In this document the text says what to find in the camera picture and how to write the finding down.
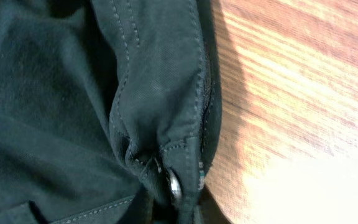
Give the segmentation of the black shorts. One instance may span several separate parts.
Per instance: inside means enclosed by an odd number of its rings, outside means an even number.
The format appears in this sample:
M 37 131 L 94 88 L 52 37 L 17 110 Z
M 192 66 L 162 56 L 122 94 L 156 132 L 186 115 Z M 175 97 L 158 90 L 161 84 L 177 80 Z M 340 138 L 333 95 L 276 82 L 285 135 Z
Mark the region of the black shorts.
M 0 223 L 227 223 L 209 1 L 0 1 Z

